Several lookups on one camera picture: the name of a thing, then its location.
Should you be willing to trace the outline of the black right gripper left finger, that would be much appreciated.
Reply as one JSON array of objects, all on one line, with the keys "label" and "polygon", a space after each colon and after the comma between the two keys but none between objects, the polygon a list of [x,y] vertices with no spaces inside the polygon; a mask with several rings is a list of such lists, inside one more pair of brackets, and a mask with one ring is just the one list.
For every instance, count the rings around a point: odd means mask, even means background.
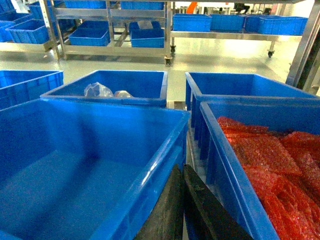
[{"label": "black right gripper left finger", "polygon": [[181,240],[184,225],[183,174],[176,164],[136,240]]}]

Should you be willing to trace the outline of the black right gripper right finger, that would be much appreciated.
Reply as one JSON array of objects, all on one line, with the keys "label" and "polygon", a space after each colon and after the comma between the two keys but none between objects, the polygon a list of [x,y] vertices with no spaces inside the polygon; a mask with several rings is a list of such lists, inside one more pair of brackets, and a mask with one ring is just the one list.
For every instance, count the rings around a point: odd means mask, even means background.
[{"label": "black right gripper right finger", "polygon": [[194,169],[183,166],[184,217],[190,240],[251,240]]}]

